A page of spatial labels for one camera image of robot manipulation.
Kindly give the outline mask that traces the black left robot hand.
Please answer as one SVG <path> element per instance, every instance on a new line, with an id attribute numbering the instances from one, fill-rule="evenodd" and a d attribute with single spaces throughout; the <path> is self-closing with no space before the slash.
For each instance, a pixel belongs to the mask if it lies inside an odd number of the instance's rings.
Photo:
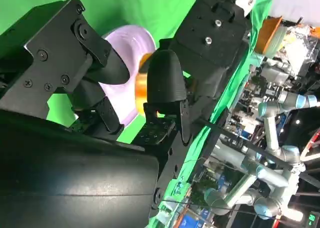
<path id="1" fill-rule="evenodd" d="M 161 39 L 159 48 L 174 51 L 180 61 L 181 68 L 189 74 L 185 78 L 187 91 L 195 100 L 209 97 L 217 100 L 226 88 L 232 75 L 240 64 L 248 47 L 246 42 L 239 45 L 195 45 L 186 47 L 176 39 Z"/>

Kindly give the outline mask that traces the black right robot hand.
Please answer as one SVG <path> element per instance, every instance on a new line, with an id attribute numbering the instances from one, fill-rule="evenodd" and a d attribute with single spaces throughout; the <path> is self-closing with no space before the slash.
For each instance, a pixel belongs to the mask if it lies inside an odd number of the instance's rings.
<path id="1" fill-rule="evenodd" d="M 80 0 L 32 8 L 0 37 L 1 227 L 145 227 L 190 146 L 175 52 L 147 60 L 133 143 L 101 85 L 130 73 Z"/>

